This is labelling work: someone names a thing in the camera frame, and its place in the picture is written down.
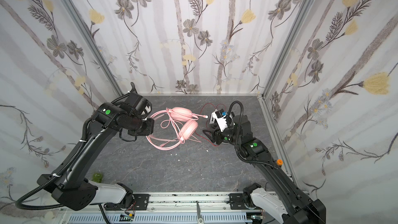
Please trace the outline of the pink headphones with cable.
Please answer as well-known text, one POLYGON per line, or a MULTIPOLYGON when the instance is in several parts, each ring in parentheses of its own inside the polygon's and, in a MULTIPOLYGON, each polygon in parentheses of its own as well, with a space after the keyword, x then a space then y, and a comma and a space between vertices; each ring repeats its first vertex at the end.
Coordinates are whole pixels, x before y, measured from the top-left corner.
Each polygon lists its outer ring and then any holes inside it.
POLYGON ((183 107, 166 108, 158 111, 150 116, 153 120, 157 120, 166 116, 167 119, 161 122, 161 128, 166 129, 172 127, 176 134, 174 139, 160 139, 153 134, 146 136, 147 141, 156 149, 162 151, 172 150, 187 141, 201 143, 194 137, 199 124, 199 118, 208 119, 207 115, 195 114, 191 110, 183 107))

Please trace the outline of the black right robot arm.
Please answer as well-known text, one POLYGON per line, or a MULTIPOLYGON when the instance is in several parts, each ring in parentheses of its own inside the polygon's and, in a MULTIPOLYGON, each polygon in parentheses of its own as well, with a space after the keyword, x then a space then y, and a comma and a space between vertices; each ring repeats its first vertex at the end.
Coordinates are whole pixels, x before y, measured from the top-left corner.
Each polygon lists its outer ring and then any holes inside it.
POLYGON ((265 144, 254 137, 243 104, 234 101, 230 106, 234 105, 239 106, 238 115, 231 108, 227 111, 216 109, 210 115, 209 129, 203 133, 214 144, 233 145, 238 159, 257 168, 275 190, 276 196, 272 196, 263 187, 253 184, 243 193, 245 205, 264 210, 280 224, 326 223, 325 205, 320 200, 312 200, 292 181, 265 144))

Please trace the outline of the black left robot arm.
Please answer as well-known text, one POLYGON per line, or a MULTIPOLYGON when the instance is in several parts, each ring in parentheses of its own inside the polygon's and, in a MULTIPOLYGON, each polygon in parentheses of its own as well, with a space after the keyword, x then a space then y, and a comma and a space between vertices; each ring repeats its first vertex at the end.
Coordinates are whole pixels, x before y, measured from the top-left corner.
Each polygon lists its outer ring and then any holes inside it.
POLYGON ((50 174, 41 175, 38 187, 15 202, 19 209, 39 211, 68 207, 79 211, 88 205, 113 204, 129 209, 136 202, 133 191, 122 183, 103 184, 86 178, 96 158, 116 135, 124 130, 134 142, 139 136, 153 134, 154 120, 149 118, 152 103, 131 90, 103 103, 83 124, 82 136, 67 158, 50 174))

